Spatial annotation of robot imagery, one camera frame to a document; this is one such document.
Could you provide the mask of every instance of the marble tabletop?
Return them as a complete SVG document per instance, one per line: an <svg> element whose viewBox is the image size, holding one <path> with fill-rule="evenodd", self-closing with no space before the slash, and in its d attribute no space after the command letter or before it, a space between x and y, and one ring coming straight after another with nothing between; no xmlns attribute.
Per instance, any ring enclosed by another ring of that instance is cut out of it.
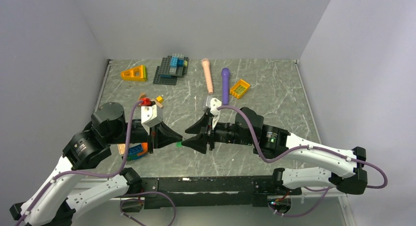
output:
<svg viewBox="0 0 416 226"><path fill-rule="evenodd" d="M163 96L164 122L185 139L186 128L194 124L203 114L202 104L207 96L207 86L200 59L190 59L188 72L178 83L154 85L153 78L161 59L112 60L99 104L118 102L129 114L141 92L149 98ZM210 59L214 96L221 99L221 70L230 69L230 87L243 79L251 84L248 92L239 100L230 95L230 105L249 107L264 116L264 123L287 129L300 137L318 142L316 129L293 60L275 59ZM148 81L123 81L120 72L134 66L145 65ZM140 118L137 110L134 118ZM220 122L234 122L235 112L222 110ZM94 170L110 173L121 165L117 146L111 146L112 156L102 161ZM153 154L130 161L141 177L173 176L249 176L270 175L277 167L304 168L305 163L283 158L272 164L264 163L253 154L252 146L232 144L215 145L213 151L201 154L188 147L176 144L157 149Z"/></svg>

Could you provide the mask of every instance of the gray wall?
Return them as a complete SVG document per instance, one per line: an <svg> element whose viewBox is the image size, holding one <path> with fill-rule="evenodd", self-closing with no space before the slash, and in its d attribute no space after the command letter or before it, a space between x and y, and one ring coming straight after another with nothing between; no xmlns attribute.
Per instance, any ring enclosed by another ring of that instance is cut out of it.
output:
<svg viewBox="0 0 416 226"><path fill-rule="evenodd" d="M330 0L76 0L108 58L301 56Z"/></svg>
<svg viewBox="0 0 416 226"><path fill-rule="evenodd" d="M415 32L416 0L331 0L300 59L322 142L366 148L389 177L350 196L360 226L416 225Z"/></svg>
<svg viewBox="0 0 416 226"><path fill-rule="evenodd" d="M0 0L1 225L89 120L106 60L73 0Z"/></svg>

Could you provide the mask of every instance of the lego baseplate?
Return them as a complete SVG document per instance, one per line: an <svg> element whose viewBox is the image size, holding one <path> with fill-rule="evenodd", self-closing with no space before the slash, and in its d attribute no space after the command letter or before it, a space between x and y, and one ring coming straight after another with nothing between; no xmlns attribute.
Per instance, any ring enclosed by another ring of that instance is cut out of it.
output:
<svg viewBox="0 0 416 226"><path fill-rule="evenodd" d="M160 75L166 75L166 76L177 76L177 77L183 77L188 72L188 67L178 67L176 69L176 73L172 74L170 73L170 61L172 59L172 56L168 56L166 58L162 59L162 63L160 64L159 74Z"/></svg>
<svg viewBox="0 0 416 226"><path fill-rule="evenodd" d="M178 81L178 78L176 76L164 77L164 76L161 76L159 72L160 72L160 66L156 68L156 73L155 73L155 78L153 79L153 84L176 85L176 82Z"/></svg>

